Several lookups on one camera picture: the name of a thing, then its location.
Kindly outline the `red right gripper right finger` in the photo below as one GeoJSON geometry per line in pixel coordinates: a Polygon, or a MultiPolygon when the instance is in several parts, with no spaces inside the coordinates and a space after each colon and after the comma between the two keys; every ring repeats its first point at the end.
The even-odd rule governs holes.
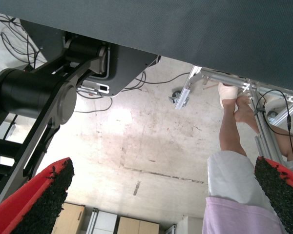
{"type": "Polygon", "coordinates": [[[293,171],[260,156],[254,174],[285,230],[293,234],[293,171]]]}

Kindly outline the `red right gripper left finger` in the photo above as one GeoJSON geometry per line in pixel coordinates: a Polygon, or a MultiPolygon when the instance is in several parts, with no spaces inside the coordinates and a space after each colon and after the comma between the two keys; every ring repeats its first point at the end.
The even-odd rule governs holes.
{"type": "Polygon", "coordinates": [[[71,158],[58,160],[0,204],[0,234],[50,234],[74,176],[71,158]]]}

